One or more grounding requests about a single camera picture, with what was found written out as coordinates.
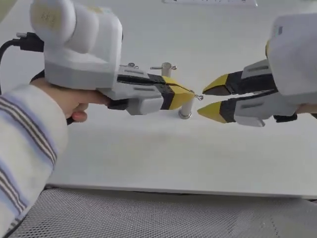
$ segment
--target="metal peg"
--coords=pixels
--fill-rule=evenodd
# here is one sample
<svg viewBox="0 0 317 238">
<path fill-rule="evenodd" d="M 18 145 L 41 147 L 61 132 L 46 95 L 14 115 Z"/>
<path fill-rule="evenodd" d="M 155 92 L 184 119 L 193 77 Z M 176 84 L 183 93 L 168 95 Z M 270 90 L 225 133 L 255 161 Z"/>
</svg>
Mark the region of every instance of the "metal peg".
<svg viewBox="0 0 317 238">
<path fill-rule="evenodd" d="M 177 66 L 173 66 L 171 65 L 171 63 L 165 62 L 162 64 L 161 67 L 150 67 L 150 69 L 160 69 L 162 70 L 161 75 L 162 76 L 166 76 L 166 77 L 170 77 L 172 70 L 177 70 Z"/>
<path fill-rule="evenodd" d="M 130 67 L 130 68 L 135 68 L 135 69 L 139 69 L 138 66 L 135 65 L 135 63 L 129 63 L 128 65 L 122 65 L 123 67 Z"/>
</svg>

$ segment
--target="white table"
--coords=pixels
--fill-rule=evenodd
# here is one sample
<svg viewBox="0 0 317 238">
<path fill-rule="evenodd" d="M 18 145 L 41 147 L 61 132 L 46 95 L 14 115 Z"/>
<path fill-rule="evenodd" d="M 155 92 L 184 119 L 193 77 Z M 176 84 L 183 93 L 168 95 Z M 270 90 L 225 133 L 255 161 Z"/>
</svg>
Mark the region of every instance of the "white table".
<svg viewBox="0 0 317 238">
<path fill-rule="evenodd" d="M 2 42 L 31 30 L 29 2 L 20 1 L 0 25 Z M 122 63 L 149 69 L 169 61 L 179 68 L 174 77 L 197 92 L 223 73 L 262 60 L 278 14 L 317 9 L 296 0 L 258 2 L 257 10 L 237 10 L 169 6 L 159 0 L 107 1 L 124 28 Z M 39 54 L 10 50 L 1 65 L 1 82 L 12 88 L 42 67 Z M 194 107 L 217 100 L 222 99 L 207 97 Z M 179 119 L 177 111 L 131 117 L 92 106 L 88 112 L 88 122 L 69 127 L 69 146 L 50 184 L 317 198 L 317 121 L 309 115 L 286 124 L 270 120 L 259 129 L 222 125 L 196 112 L 190 120 Z"/>
</svg>

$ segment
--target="striped sleeve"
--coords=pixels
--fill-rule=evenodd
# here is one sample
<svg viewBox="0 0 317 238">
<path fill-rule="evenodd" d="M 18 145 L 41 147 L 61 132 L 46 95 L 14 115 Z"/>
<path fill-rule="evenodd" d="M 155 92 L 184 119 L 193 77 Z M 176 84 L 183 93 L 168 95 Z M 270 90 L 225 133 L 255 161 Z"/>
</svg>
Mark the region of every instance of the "striped sleeve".
<svg viewBox="0 0 317 238">
<path fill-rule="evenodd" d="M 33 206 L 66 144 L 65 116 L 45 92 L 0 96 L 0 237 Z"/>
</svg>

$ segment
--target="metal pin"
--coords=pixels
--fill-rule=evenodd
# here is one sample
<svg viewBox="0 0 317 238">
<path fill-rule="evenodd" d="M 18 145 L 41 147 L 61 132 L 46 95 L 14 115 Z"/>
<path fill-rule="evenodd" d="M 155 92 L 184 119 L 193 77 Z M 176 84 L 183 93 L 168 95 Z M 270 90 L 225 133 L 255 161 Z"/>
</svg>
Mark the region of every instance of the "metal pin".
<svg viewBox="0 0 317 238">
<path fill-rule="evenodd" d="M 202 101 L 204 99 L 204 96 L 195 94 L 195 98 L 197 98 L 199 101 Z"/>
<path fill-rule="evenodd" d="M 123 66 L 123 67 L 131 67 L 131 68 L 139 69 L 138 66 L 135 66 L 135 63 L 129 63 L 128 65 L 120 65 L 120 66 Z"/>
</svg>

